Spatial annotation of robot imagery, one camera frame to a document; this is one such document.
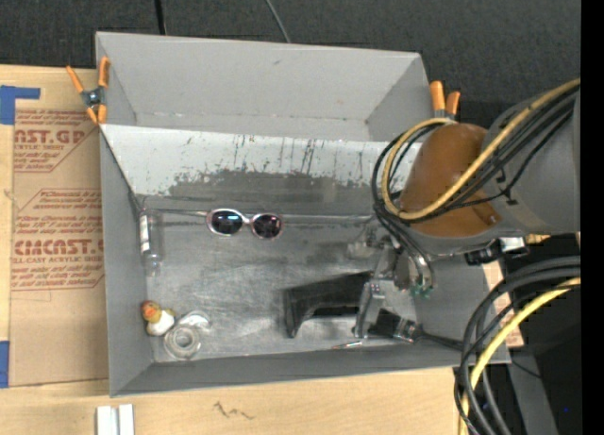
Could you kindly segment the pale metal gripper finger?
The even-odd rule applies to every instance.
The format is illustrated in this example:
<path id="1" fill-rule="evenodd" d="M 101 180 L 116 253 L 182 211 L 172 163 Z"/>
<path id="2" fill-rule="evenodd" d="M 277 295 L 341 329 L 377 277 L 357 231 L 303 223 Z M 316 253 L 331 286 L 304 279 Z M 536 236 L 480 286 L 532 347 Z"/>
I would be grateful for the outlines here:
<path id="1" fill-rule="evenodd" d="M 377 236 L 375 231 L 362 234 L 348 245 L 348 256 L 351 259 L 372 259 L 374 266 L 372 277 L 392 279 L 396 266 L 396 251 L 390 235 Z"/>
<path id="2" fill-rule="evenodd" d="M 384 301 L 385 293 L 378 282 L 368 281 L 364 284 L 353 331 L 356 338 L 368 336 L 369 328 L 377 322 Z"/>

